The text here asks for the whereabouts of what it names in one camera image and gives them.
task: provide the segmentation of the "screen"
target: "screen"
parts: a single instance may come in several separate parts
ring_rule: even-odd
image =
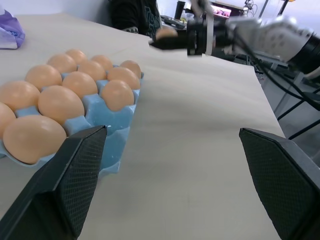
[[[226,9],[224,7],[219,7],[219,6],[214,6],[214,5],[211,5],[211,7],[212,7],[214,15],[217,15],[222,18],[229,18],[230,17],[230,14],[231,14],[230,9]]]

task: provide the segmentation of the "floor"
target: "floor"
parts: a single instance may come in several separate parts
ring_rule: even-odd
[[[288,87],[288,84],[285,83],[283,80],[276,78],[280,84],[284,87]],[[281,98],[284,95],[284,92],[275,86],[272,82],[265,79],[259,79],[261,85],[265,84],[263,88],[264,93],[272,107],[273,110],[279,104]],[[299,88],[304,92],[312,92],[315,88],[312,88],[308,85],[303,83],[299,84]],[[284,110],[282,113],[287,110],[288,108],[292,107],[296,104],[299,100],[290,97],[288,103],[285,105]],[[301,129],[307,127],[308,125],[312,124],[313,122],[320,119],[320,112],[315,110],[311,107],[308,103],[303,103],[294,111],[289,113],[287,116],[282,118],[279,121],[279,124],[282,128],[283,133],[288,138],[291,135],[295,134],[296,132],[300,131]],[[302,135],[298,136],[294,139],[294,142],[313,160],[319,165],[320,164],[320,154],[317,154],[318,151],[320,152],[320,125],[310,129],[309,131],[303,133]]]

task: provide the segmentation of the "person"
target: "person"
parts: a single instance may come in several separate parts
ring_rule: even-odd
[[[112,26],[119,30],[155,39],[162,26],[157,0],[111,0],[109,10]]]

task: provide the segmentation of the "table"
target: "table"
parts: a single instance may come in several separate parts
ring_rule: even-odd
[[[162,52],[148,38],[65,14],[19,16],[0,81],[79,48],[145,72],[120,172],[97,185],[80,240],[279,240],[255,191],[241,127],[283,136],[251,66]],[[35,172],[0,159],[0,217]]]

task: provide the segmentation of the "robotic hand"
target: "robotic hand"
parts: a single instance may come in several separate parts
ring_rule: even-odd
[[[178,37],[160,38],[151,42],[151,46],[162,50],[187,49],[189,56],[211,55],[213,48],[223,49],[227,54],[243,54],[245,46],[250,46],[254,52],[279,57],[294,65],[309,79],[320,76],[320,38],[312,30],[300,28],[294,18],[278,16],[263,21],[237,16],[214,21],[207,0],[191,2],[197,15],[207,12],[206,19],[189,21],[186,32],[180,32]]]

